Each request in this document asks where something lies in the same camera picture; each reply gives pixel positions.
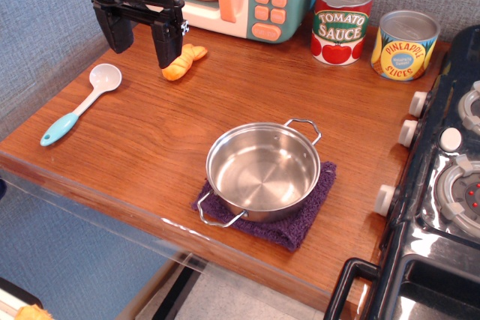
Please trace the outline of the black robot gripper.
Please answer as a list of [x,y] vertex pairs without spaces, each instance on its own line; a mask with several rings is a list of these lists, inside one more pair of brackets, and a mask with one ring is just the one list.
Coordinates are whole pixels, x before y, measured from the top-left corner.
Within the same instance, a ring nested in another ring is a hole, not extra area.
[[117,54],[134,42],[132,22],[151,26],[160,69],[182,53],[185,19],[183,0],[92,0],[98,24],[109,47]]

